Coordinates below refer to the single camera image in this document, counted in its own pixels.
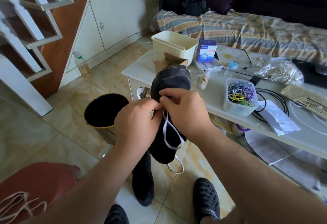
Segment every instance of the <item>black sneaker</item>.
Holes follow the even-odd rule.
[[[149,151],[143,155],[132,171],[133,192],[139,203],[147,207],[154,198],[154,184],[151,172],[151,155]]]
[[[114,204],[107,215],[104,224],[129,224],[127,214],[122,206]]]
[[[193,186],[193,208],[195,224],[200,224],[205,216],[220,220],[220,207],[213,184],[205,178],[198,178]]]
[[[166,88],[183,88],[186,90],[191,89],[191,76],[185,66],[182,65],[169,65],[160,71],[151,86],[151,98],[159,102],[161,95],[159,91]],[[151,144],[149,151],[151,155],[161,164],[168,164],[174,160],[176,150],[167,147],[165,144],[162,129],[165,123],[165,118],[162,119],[157,135]],[[186,137],[178,132],[184,141]],[[181,144],[181,140],[176,131],[167,125],[166,140],[170,146],[177,148]]]

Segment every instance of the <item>plastic bag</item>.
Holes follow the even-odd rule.
[[[288,60],[259,61],[256,66],[261,69],[255,73],[264,79],[280,82],[285,85],[302,85],[304,82],[303,73]]]

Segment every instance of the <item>medicine box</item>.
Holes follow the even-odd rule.
[[[213,61],[216,49],[217,43],[215,40],[200,40],[196,53],[197,62],[205,63]]]

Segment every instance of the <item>hand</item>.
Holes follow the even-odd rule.
[[[115,118],[116,144],[133,146],[145,152],[158,131],[163,111],[162,105],[153,99],[141,99],[123,107]]]
[[[201,138],[203,132],[212,128],[207,108],[196,91],[179,88],[166,88],[159,92],[162,106],[169,112],[174,126],[193,143]]]

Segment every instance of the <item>bed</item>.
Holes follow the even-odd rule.
[[[227,15],[209,11],[194,17],[161,10],[157,22],[161,31],[181,32],[254,53],[327,65],[327,30],[322,28],[235,11]]]

